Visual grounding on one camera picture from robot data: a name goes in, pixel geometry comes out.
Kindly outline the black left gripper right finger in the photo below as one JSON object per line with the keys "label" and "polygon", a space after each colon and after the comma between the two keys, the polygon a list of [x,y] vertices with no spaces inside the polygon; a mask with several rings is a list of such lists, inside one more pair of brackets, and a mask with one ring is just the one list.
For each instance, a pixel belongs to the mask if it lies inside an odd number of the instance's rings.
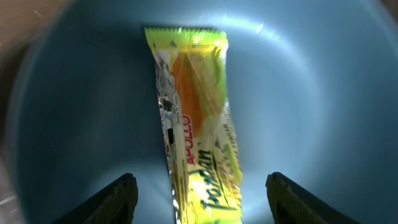
{"label": "black left gripper right finger", "polygon": [[280,172],[267,176],[267,198],[278,224],[359,224]]}

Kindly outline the blue plate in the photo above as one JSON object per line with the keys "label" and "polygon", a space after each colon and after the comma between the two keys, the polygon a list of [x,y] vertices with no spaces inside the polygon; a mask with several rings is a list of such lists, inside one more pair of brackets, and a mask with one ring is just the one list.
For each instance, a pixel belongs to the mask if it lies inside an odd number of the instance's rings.
{"label": "blue plate", "polygon": [[397,25],[376,1],[76,1],[32,46],[5,147],[28,223],[129,172],[134,223],[173,223],[144,26],[228,35],[244,223],[272,223],[281,172],[361,223],[397,222]]}

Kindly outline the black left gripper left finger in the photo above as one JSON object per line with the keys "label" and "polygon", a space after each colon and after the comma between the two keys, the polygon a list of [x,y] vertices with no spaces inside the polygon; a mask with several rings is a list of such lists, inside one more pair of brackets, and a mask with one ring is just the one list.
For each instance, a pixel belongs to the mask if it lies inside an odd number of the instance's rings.
{"label": "black left gripper left finger", "polygon": [[125,173],[53,224],[131,224],[137,201],[136,178]]}

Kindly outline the yellow green snack wrapper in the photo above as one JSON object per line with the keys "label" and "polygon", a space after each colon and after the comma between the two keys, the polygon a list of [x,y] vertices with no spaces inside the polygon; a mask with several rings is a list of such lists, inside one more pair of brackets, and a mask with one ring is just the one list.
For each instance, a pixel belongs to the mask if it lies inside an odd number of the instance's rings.
{"label": "yellow green snack wrapper", "polygon": [[241,223],[225,32],[148,27],[177,223]]}

